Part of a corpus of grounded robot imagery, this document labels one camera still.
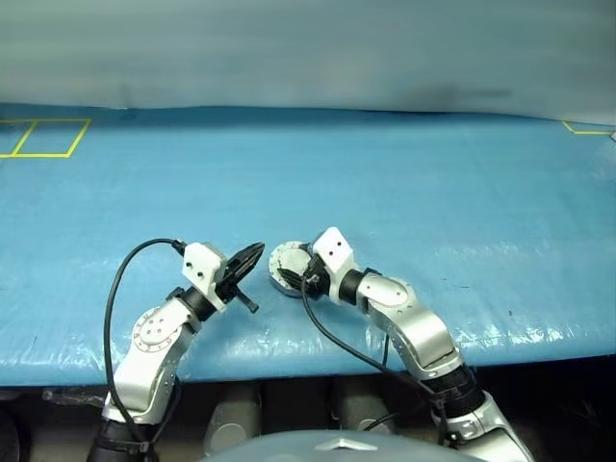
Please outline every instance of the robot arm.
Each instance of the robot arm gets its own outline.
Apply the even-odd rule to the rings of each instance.
[[[138,319],[128,353],[114,374],[117,395],[146,441],[137,440],[107,396],[90,462],[156,460],[150,441],[166,414],[180,359],[201,324],[223,311],[235,296],[251,312],[257,310],[238,283],[254,268],[263,249],[263,244],[253,244],[227,259],[210,244],[184,248],[182,272],[192,287],[176,289],[160,307]]]
[[[297,295],[298,283],[307,279],[310,296],[328,294],[335,303],[355,305],[389,334],[408,372],[442,400],[447,438],[457,449],[487,461],[534,460],[492,396],[477,385],[443,321],[406,282],[371,269],[360,271],[337,228],[327,229],[311,244],[277,247],[270,275],[288,295]],[[440,413],[432,416],[441,423]]]

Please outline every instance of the black cable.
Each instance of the black cable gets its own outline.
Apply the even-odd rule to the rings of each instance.
[[[445,438],[447,437],[447,416],[445,414],[445,405],[441,404],[439,408],[439,414],[441,421],[439,422],[439,439],[437,444],[439,446],[445,445]]]
[[[393,419],[394,417],[397,417],[397,416],[399,416],[399,412],[392,412],[391,414],[387,414],[387,415],[385,415],[383,417],[379,417],[374,422],[372,422],[369,425],[367,425],[366,428],[364,428],[362,431],[374,430],[379,425],[383,424],[384,422],[390,421],[391,419]]]
[[[112,287],[109,290],[109,296],[107,297],[107,305],[105,306],[105,322],[103,326],[103,357],[105,360],[105,375],[107,377],[107,388],[109,389],[109,394],[112,397],[115,407],[126,422],[128,430],[131,432],[131,435],[133,435],[133,438],[135,438],[140,443],[147,443],[147,439],[145,438],[139,427],[135,424],[133,417],[126,410],[124,404],[122,404],[122,401],[117,394],[116,382],[114,381],[114,365],[112,364],[111,354],[112,313],[114,310],[114,300],[116,299],[117,288],[122,279],[122,276],[124,275],[124,272],[126,271],[126,267],[128,267],[128,264],[135,257],[135,255],[144,250],[146,247],[150,247],[154,244],[170,244],[180,253],[183,251],[184,246],[184,243],[174,239],[152,239],[150,241],[139,244],[133,250],[131,250],[117,269],[114,282],[112,283]]]
[[[177,375],[176,375],[175,384],[173,385],[173,401],[167,407],[167,410],[165,411],[165,416],[161,420],[161,423],[158,426],[156,433],[152,437],[152,440],[150,441],[150,445],[154,445],[154,443],[156,443],[158,439],[161,437],[163,430],[165,430],[165,427],[171,420],[171,416],[175,412],[175,409],[177,409],[177,405],[180,403],[181,398],[182,398],[182,384],[180,383],[180,380],[177,378]]]
[[[405,385],[408,385],[415,390],[421,390],[422,392],[426,393],[429,397],[434,395],[434,392],[432,392],[432,390],[430,390],[425,385],[423,385],[422,382],[415,380],[410,375],[402,375],[400,373],[392,371],[391,369],[380,364],[378,361],[374,361],[371,357],[366,356],[364,353],[356,350],[351,345],[346,344],[345,342],[340,340],[338,337],[333,335],[331,332],[329,332],[325,328],[325,326],[321,324],[321,322],[317,319],[314,311],[312,310],[310,306],[310,302],[308,301],[307,284],[308,284],[308,281],[306,279],[306,276],[303,276],[301,278],[300,291],[301,291],[301,299],[304,304],[304,309],[306,310],[306,314],[308,315],[308,318],[310,318],[310,321],[312,321],[312,323],[319,330],[319,332],[323,334],[329,341],[336,344],[338,347],[342,348],[344,351],[356,357],[357,359],[364,361],[367,364],[370,364],[373,368],[378,369],[379,371],[395,378],[396,380],[400,380]]]
[[[387,357],[389,356],[389,334],[385,334],[385,346],[383,347],[383,360],[381,364],[387,367]]]

